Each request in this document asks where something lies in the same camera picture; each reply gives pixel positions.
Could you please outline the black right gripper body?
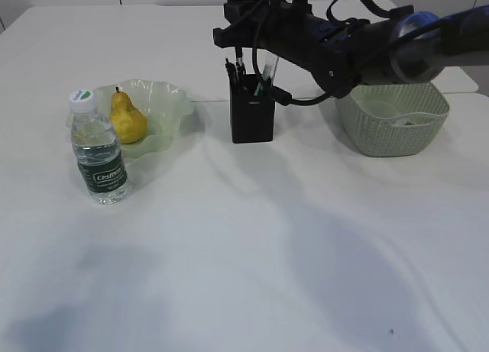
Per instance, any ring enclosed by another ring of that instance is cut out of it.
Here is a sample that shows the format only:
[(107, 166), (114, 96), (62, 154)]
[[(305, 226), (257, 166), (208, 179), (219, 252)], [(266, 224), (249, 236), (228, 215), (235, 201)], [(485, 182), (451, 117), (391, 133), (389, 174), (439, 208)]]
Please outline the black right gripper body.
[(366, 20), (316, 17), (310, 3), (236, 0), (224, 4), (226, 28), (213, 30), (220, 48), (266, 50), (307, 71), (325, 98), (367, 82)]

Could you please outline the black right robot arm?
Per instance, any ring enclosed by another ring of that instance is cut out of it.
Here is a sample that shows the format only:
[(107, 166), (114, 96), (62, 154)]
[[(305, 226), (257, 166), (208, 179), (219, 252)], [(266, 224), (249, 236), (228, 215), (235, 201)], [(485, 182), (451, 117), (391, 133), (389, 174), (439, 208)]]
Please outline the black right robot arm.
[(359, 85), (430, 82), (447, 66), (488, 62), (488, 8), (480, 6), (440, 18), (412, 5), (385, 9), (359, 2), (377, 16), (324, 18), (308, 0), (231, 0), (225, 28), (213, 31), (220, 48), (266, 50), (307, 71), (322, 94), (316, 105), (341, 98)]

